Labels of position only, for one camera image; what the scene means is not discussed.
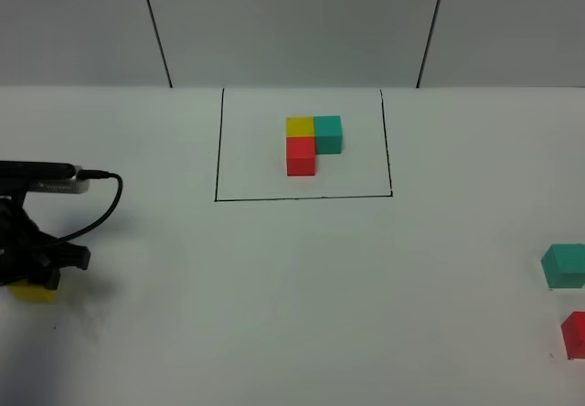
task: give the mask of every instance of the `yellow block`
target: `yellow block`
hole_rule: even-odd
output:
[[[50,303],[55,297],[55,290],[47,290],[42,285],[18,281],[8,286],[10,293],[19,301],[27,303]]]
[[[286,137],[302,138],[314,136],[314,121],[312,116],[299,116],[286,119]]]

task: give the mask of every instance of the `teal block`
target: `teal block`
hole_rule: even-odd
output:
[[[551,289],[580,289],[585,285],[585,245],[553,244],[542,257]]]
[[[318,155],[336,155],[343,147],[340,116],[315,116],[314,144]]]

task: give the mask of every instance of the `black cable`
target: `black cable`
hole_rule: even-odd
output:
[[[116,196],[113,198],[112,204],[110,205],[108,210],[106,212],[104,212],[103,215],[99,219],[95,220],[93,223],[86,226],[85,228],[83,228],[81,230],[76,230],[75,232],[70,233],[69,235],[66,235],[64,237],[59,237],[58,239],[54,239],[53,241],[51,241],[47,244],[44,244],[42,246],[34,246],[32,248],[29,248],[29,249],[52,248],[53,246],[59,246],[60,244],[67,243],[68,241],[71,241],[73,239],[77,239],[78,237],[81,237],[82,235],[85,235],[88,232],[91,232],[92,230],[95,230],[98,226],[100,226],[104,221],[106,221],[108,219],[108,217],[113,213],[113,211],[118,206],[118,203],[120,202],[120,197],[122,196],[122,190],[123,190],[123,186],[124,186],[124,183],[123,183],[120,175],[116,175],[115,173],[109,173],[107,171],[80,170],[78,172],[78,174],[76,175],[76,178],[78,180],[110,179],[110,178],[116,179],[118,181],[118,190],[116,191]]]

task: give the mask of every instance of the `red block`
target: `red block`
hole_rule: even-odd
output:
[[[585,312],[573,312],[560,328],[569,358],[585,358]]]
[[[286,138],[286,174],[288,176],[314,176],[316,162],[314,137]]]

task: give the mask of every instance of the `white tabletop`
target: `white tabletop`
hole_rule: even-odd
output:
[[[2,159],[126,186],[56,304],[0,297],[2,403],[581,405],[585,291],[538,262],[585,240],[585,91],[384,100],[393,198],[216,203],[220,89],[1,89]],[[63,235],[114,190],[26,208]]]

